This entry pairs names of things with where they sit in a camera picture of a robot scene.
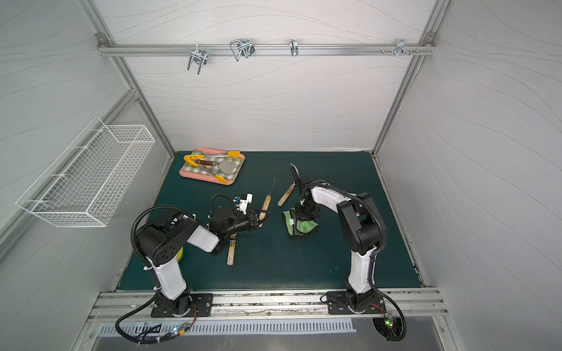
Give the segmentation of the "green and black rag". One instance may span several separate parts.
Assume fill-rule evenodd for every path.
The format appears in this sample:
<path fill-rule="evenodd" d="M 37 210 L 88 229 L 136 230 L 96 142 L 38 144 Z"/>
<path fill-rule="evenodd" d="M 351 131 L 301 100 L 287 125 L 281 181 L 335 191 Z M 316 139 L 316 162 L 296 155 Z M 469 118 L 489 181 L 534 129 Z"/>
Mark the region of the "green and black rag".
<path fill-rule="evenodd" d="M 319 224 L 314 221 L 304 221 L 297 217 L 295 209 L 282 212 L 288 235 L 291 237 L 306 237 L 318 232 Z"/>

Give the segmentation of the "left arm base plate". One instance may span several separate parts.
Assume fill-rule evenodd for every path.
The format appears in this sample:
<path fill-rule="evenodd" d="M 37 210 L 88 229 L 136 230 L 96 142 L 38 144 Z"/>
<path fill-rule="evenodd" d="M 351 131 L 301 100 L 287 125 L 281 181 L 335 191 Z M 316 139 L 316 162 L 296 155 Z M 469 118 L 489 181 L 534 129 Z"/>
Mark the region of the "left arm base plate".
<path fill-rule="evenodd" d="M 181 294 L 176 300 L 166 298 L 158 293 L 155 306 L 152 308 L 151 317 L 209 317 L 214 295 L 211 293 Z"/>

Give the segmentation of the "small sickle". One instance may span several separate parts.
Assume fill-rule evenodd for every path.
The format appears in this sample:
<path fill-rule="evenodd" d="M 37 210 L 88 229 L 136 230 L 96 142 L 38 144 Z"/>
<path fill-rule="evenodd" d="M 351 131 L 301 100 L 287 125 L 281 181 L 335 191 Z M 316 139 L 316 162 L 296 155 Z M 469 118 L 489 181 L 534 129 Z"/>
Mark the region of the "small sickle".
<path fill-rule="evenodd" d="M 261 210 L 267 210 L 267 211 L 269 210 L 269 206 L 270 206 L 271 200 L 272 200 L 272 192 L 273 192 L 273 189 L 275 188 L 275 182 L 276 182 L 276 178 L 273 178 L 271 189 L 269 190 L 267 196 L 265 197 L 265 200 L 263 202 L 263 206 L 262 206 Z M 261 228 L 263 226 L 263 223 L 264 223 L 264 221 L 260 222 L 259 228 Z"/>
<path fill-rule="evenodd" d="M 234 264 L 236 245 L 237 245 L 237 234 L 233 234 L 231 235 L 229 247 L 228 247 L 228 257 L 227 257 L 228 266 L 232 266 Z"/>
<path fill-rule="evenodd" d="M 285 193 L 282 195 L 281 199 L 279 199 L 279 201 L 277 202 L 277 205 L 278 205 L 279 207 L 282 207 L 282 206 L 286 203 L 286 201 L 289 199 L 289 197 L 291 196 L 292 192 L 294 191 L 295 187 L 296 187 L 296 184 L 295 184 L 295 183 L 291 184 L 291 186 L 288 187 L 288 189 L 287 189 L 287 190 L 285 191 Z"/>

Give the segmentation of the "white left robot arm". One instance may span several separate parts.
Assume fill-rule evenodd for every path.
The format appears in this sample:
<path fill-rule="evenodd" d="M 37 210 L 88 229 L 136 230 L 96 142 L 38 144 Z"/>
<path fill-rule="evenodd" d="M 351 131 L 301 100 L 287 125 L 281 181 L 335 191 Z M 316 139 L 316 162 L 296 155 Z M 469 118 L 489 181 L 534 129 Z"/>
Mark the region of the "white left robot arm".
<path fill-rule="evenodd" d="M 175 303 L 188 294 L 177 255 L 186 244 L 216 255 L 230 244 L 231 236 L 252 231 L 271 218 L 261 209 L 221 206 L 205 224 L 178 206 L 154 206 L 133 222 L 130 241 L 137 256 L 151 272 L 158 296 Z"/>

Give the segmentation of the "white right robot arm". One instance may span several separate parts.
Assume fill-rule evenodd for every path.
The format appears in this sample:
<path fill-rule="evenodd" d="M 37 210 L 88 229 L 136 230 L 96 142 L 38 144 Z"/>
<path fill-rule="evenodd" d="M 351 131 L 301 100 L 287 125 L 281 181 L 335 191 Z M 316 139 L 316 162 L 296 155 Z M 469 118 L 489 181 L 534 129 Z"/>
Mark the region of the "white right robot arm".
<path fill-rule="evenodd" d="M 321 216 L 322 206 L 335 212 L 351 250 L 348 289 L 352 296 L 374 292 L 376 256 L 386 247 L 387 229 L 372 197 L 365 192 L 354 194 L 340 190 L 324 180 L 310 181 L 294 164 L 290 164 L 290 169 L 299 202 L 282 213 L 288 234 L 305 237 L 318 230 L 316 219 Z"/>

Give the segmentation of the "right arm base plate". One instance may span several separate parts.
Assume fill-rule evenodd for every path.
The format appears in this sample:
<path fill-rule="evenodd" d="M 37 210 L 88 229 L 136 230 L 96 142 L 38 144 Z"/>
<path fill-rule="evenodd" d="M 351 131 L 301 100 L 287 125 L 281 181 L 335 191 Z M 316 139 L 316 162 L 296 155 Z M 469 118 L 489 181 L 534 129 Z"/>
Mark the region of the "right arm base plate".
<path fill-rule="evenodd" d="M 321 297 L 330 315 L 383 314 L 386 306 L 383 297 L 374 290 L 357 294 L 353 290 L 329 291 Z"/>

